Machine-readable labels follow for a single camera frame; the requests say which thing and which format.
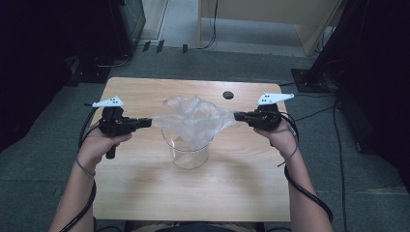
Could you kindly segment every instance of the gray carpet floor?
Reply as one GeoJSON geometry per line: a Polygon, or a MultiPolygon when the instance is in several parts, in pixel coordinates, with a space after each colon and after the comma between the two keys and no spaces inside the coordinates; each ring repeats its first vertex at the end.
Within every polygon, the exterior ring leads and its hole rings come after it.
{"type": "MultiPolygon", "coordinates": [[[[137,50],[110,76],[266,82],[293,82],[290,69],[309,69],[313,59],[165,48],[137,50]]],[[[100,99],[104,84],[64,87],[40,115],[29,133],[0,154],[0,231],[47,230],[76,156],[77,139],[89,108],[100,99]]],[[[298,93],[286,102],[300,131],[300,149],[320,197],[335,215],[335,231],[344,231],[339,147],[332,95],[298,93]]],[[[348,231],[409,231],[410,200],[396,170],[377,155],[361,154],[342,111],[336,111],[345,176],[348,231]]],[[[123,221],[100,220],[101,226],[123,221]]],[[[270,229],[289,223],[265,222],[270,229]]]]}

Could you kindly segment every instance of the wrist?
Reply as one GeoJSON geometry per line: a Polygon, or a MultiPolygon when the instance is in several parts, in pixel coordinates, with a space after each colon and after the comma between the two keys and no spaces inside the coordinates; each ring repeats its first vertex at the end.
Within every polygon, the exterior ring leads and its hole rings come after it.
{"type": "Polygon", "coordinates": [[[85,173],[87,174],[89,177],[93,178],[94,176],[96,176],[96,171],[95,170],[88,170],[86,167],[84,167],[77,159],[75,159],[75,162],[77,164],[77,166],[85,173]]]}
{"type": "Polygon", "coordinates": [[[84,167],[86,170],[90,172],[95,172],[97,164],[99,163],[98,160],[83,152],[79,152],[76,159],[82,167],[84,167]]]}
{"type": "Polygon", "coordinates": [[[279,151],[280,155],[285,159],[289,159],[291,156],[299,153],[299,148],[295,145],[293,148],[286,149],[285,151],[279,151]]]}
{"type": "Polygon", "coordinates": [[[299,148],[296,149],[293,155],[290,155],[290,154],[286,154],[286,155],[281,154],[281,155],[284,161],[280,165],[286,164],[289,168],[292,168],[292,166],[294,165],[298,165],[297,163],[303,160],[302,153],[299,151],[299,148]]]}

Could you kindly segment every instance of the transparent plastic film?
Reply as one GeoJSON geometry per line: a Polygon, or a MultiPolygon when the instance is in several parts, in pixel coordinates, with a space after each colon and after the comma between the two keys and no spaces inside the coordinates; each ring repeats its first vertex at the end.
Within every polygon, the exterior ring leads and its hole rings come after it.
{"type": "Polygon", "coordinates": [[[169,98],[152,119],[153,127],[174,131],[193,151],[206,147],[217,133],[236,123],[233,112],[198,96],[169,98]]]}

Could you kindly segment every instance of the person's right hand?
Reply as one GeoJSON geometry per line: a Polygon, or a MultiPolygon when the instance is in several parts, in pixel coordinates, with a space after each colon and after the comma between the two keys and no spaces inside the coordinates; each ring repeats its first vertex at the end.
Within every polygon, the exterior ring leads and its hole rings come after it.
{"type": "Polygon", "coordinates": [[[102,161],[103,156],[112,146],[119,146],[120,143],[132,138],[131,134],[116,137],[107,136],[100,131],[98,124],[93,125],[91,130],[78,152],[78,159],[81,164],[89,166],[89,170],[94,169],[102,161]]]}
{"type": "Polygon", "coordinates": [[[271,145],[277,148],[285,159],[295,151],[297,142],[285,120],[281,120],[279,126],[272,131],[263,131],[259,129],[253,130],[268,138],[271,145]]]}

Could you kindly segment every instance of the black wire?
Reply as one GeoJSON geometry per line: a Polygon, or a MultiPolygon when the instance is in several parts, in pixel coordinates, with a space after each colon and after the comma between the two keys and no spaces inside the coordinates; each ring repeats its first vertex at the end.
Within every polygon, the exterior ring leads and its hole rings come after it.
{"type": "Polygon", "coordinates": [[[115,65],[97,65],[98,67],[101,67],[101,68],[117,68],[117,67],[121,67],[121,66],[123,66],[123,65],[125,65],[129,60],[130,60],[130,58],[131,58],[131,56],[129,56],[129,55],[127,55],[127,56],[125,56],[126,57],[126,59],[123,61],[123,62],[121,62],[121,63],[119,63],[119,64],[115,64],[115,65]]]}
{"type": "Polygon", "coordinates": [[[78,149],[81,147],[82,142],[84,141],[85,129],[87,128],[87,125],[90,123],[91,117],[94,116],[97,109],[98,109],[97,107],[93,107],[91,112],[88,114],[87,119],[85,120],[84,124],[82,125],[81,133],[79,134],[79,138],[78,138],[78,149]]]}
{"type": "Polygon", "coordinates": [[[308,116],[305,116],[305,117],[302,117],[302,118],[299,118],[299,119],[295,119],[295,122],[304,120],[304,119],[306,119],[306,118],[309,118],[309,117],[311,117],[311,116],[314,116],[314,115],[316,115],[316,114],[318,114],[318,113],[324,112],[324,111],[326,111],[326,110],[328,110],[328,109],[331,109],[331,108],[332,108],[332,106],[327,107],[327,108],[324,108],[324,109],[322,109],[322,110],[319,110],[319,111],[317,111],[317,112],[315,112],[315,113],[309,114],[308,116]]]}
{"type": "Polygon", "coordinates": [[[207,49],[210,46],[212,46],[212,44],[214,44],[214,42],[216,41],[216,39],[217,39],[217,25],[216,25],[216,23],[217,23],[217,14],[218,14],[218,0],[215,3],[214,25],[213,25],[213,28],[212,28],[213,29],[213,36],[212,36],[211,40],[208,42],[208,44],[206,46],[197,48],[198,50],[207,49]]]}
{"type": "MultiPolygon", "coordinates": [[[[87,119],[85,120],[85,122],[82,126],[81,133],[80,133],[80,136],[79,136],[79,139],[78,139],[78,149],[81,148],[81,145],[84,142],[84,139],[86,137],[86,136],[84,137],[85,129],[87,128],[87,125],[90,122],[90,119],[91,119],[91,117],[93,117],[96,110],[97,110],[97,108],[93,107],[93,109],[88,114],[87,119]]],[[[90,133],[94,129],[95,128],[89,130],[87,132],[87,135],[88,135],[88,133],[90,133]]],[[[72,221],[70,221],[60,232],[69,231],[71,228],[73,228],[73,226],[75,226],[78,223],[79,220],[82,219],[82,217],[84,217],[84,215],[90,209],[91,205],[93,205],[94,199],[96,198],[96,193],[97,193],[97,185],[96,185],[96,181],[94,181],[93,189],[91,190],[91,194],[90,194],[90,197],[88,198],[87,204],[84,206],[84,208],[81,210],[81,212],[77,216],[75,216],[75,218],[73,218],[72,221]]]]}
{"type": "Polygon", "coordinates": [[[275,227],[275,228],[271,228],[271,229],[267,230],[266,232],[272,232],[272,231],[277,231],[277,230],[292,231],[291,229],[286,228],[286,227],[275,227]]]}
{"type": "Polygon", "coordinates": [[[280,114],[280,118],[284,119],[288,124],[290,124],[293,131],[296,132],[296,139],[297,139],[297,142],[299,143],[299,132],[298,132],[298,128],[296,127],[295,119],[290,114],[285,113],[285,112],[280,112],[279,114],[280,114]]]}
{"type": "Polygon", "coordinates": [[[331,211],[331,209],[323,202],[320,200],[317,196],[313,195],[310,191],[304,189],[303,187],[299,186],[298,183],[296,183],[289,175],[289,171],[287,170],[287,166],[284,166],[284,176],[286,177],[287,181],[299,192],[301,192],[303,195],[307,196],[310,200],[312,200],[314,203],[318,204],[320,207],[322,207],[323,210],[326,211],[329,217],[329,221],[332,222],[334,219],[334,215],[331,211]]]}
{"type": "Polygon", "coordinates": [[[294,84],[303,84],[304,82],[290,82],[290,83],[284,83],[284,84],[280,84],[279,86],[280,87],[282,87],[282,86],[287,86],[287,85],[294,85],[294,84]]]}
{"type": "Polygon", "coordinates": [[[336,120],[336,109],[337,109],[338,101],[335,101],[334,109],[333,109],[333,118],[334,118],[334,125],[335,131],[337,135],[337,143],[338,143],[338,158],[340,162],[340,177],[341,177],[341,210],[343,213],[343,226],[344,232],[347,232],[347,215],[346,215],[346,187],[344,184],[344,163],[343,163],[343,155],[341,150],[341,139],[340,133],[337,128],[337,120],[336,120]]]}
{"type": "Polygon", "coordinates": [[[334,96],[333,94],[331,94],[331,95],[321,95],[321,96],[306,95],[306,94],[295,95],[295,97],[310,97],[310,98],[317,98],[317,99],[333,97],[333,96],[334,96]]]}
{"type": "Polygon", "coordinates": [[[79,214],[75,216],[74,219],[72,219],[72,221],[70,221],[62,230],[60,230],[60,232],[66,232],[66,231],[71,230],[73,226],[75,226],[78,223],[78,221],[81,220],[82,217],[84,217],[84,215],[88,212],[90,207],[93,205],[94,199],[96,198],[96,193],[97,193],[97,185],[96,185],[96,181],[94,181],[93,189],[91,190],[90,198],[88,198],[87,204],[81,210],[81,212],[79,212],[79,214]]]}

